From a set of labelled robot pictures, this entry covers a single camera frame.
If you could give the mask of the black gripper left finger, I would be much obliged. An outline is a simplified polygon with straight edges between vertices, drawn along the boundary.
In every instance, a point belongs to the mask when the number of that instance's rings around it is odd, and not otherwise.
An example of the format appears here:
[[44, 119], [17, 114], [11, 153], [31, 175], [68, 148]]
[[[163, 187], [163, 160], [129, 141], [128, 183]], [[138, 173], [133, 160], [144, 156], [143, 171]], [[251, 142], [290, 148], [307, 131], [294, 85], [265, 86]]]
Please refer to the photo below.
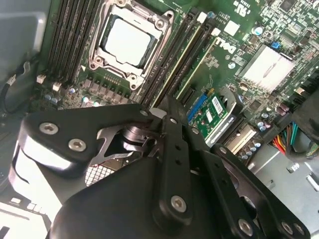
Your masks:
[[157, 221], [191, 221], [189, 146], [176, 99], [166, 97], [163, 117], [139, 104], [36, 112], [21, 123], [18, 146], [28, 158], [66, 178], [89, 166], [121, 159], [159, 163], [153, 188]]

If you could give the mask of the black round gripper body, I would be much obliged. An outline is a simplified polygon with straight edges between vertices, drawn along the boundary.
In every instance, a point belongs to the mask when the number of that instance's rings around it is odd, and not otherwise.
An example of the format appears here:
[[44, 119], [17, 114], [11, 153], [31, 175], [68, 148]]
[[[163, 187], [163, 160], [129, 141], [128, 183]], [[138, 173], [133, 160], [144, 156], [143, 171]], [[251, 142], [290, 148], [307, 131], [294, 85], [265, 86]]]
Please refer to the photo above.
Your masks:
[[204, 177], [190, 173], [194, 216], [188, 226], [161, 229], [153, 218], [159, 163], [142, 159], [69, 198], [52, 226], [53, 239], [235, 239]]

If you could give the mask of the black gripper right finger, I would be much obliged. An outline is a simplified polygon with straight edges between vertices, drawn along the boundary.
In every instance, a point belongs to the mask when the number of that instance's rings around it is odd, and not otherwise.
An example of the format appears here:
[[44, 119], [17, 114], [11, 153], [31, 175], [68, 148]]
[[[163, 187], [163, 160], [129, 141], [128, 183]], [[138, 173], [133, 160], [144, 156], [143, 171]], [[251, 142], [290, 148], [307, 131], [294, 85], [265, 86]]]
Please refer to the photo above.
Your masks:
[[189, 142], [190, 168], [206, 180], [225, 238], [311, 238], [306, 226], [231, 151], [221, 144], [209, 148], [188, 125], [183, 104], [177, 102], [177, 107]]

